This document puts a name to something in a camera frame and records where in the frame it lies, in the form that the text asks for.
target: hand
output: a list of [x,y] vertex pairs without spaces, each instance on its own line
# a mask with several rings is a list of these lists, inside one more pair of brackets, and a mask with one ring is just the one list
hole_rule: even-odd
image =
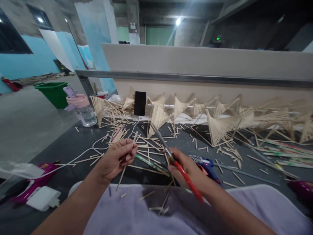
[[114,143],[95,166],[100,179],[110,183],[124,168],[132,164],[138,147],[132,139],[123,139]]
[[[194,163],[194,161],[190,157],[184,155],[180,150],[178,150],[177,148],[170,148],[170,151],[173,157],[179,162],[187,175],[190,177],[195,187],[200,191],[201,194],[203,194],[202,189],[206,188],[208,182],[213,182],[213,180],[207,177]],[[189,186],[183,175],[175,166],[172,165],[171,161],[170,163],[171,165],[169,165],[168,167],[170,173],[175,177],[175,179],[177,179],[181,186],[189,189]]]

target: smartphone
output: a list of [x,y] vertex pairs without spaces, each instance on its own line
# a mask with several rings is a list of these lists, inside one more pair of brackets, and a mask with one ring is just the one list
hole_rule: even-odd
[[144,116],[146,112],[146,95],[145,92],[135,91],[134,114],[137,116]]

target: scissors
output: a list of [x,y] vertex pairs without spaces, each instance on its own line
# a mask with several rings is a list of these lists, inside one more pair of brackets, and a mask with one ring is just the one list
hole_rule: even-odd
[[173,157],[172,153],[170,152],[169,147],[167,146],[167,144],[165,143],[161,133],[156,129],[156,127],[154,126],[154,124],[151,122],[150,125],[152,126],[152,129],[154,130],[154,132],[157,134],[161,144],[165,147],[165,151],[167,153],[167,155],[170,156],[170,159],[172,160],[174,166],[179,170],[179,172],[183,175],[184,179],[187,181],[191,191],[193,192],[193,194],[195,195],[195,197],[200,201],[200,202],[204,202],[203,197],[201,196],[200,192],[198,191],[198,189],[196,189],[195,185],[192,183],[191,179],[189,178],[189,176],[187,175],[187,173],[184,171],[184,169],[182,168],[182,166],[175,160],[175,158]]

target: metal rail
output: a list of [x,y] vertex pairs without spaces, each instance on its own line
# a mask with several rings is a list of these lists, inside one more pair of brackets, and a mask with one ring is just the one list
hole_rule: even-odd
[[172,82],[201,82],[201,83],[238,84],[252,86],[313,88],[313,79],[286,80],[286,79],[220,77],[206,75],[183,75],[168,73],[119,72],[119,71],[99,71],[99,70],[76,70],[75,72],[80,79],[88,77],[99,77],[99,78],[103,77],[114,79],[136,79],[136,80],[172,81]]

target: green trash bin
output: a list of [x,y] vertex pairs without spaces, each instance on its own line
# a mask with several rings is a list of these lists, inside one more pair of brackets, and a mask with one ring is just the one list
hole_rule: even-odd
[[57,109],[64,109],[68,105],[67,94],[63,90],[63,87],[66,86],[67,83],[39,83],[34,85],[35,89],[41,91]]

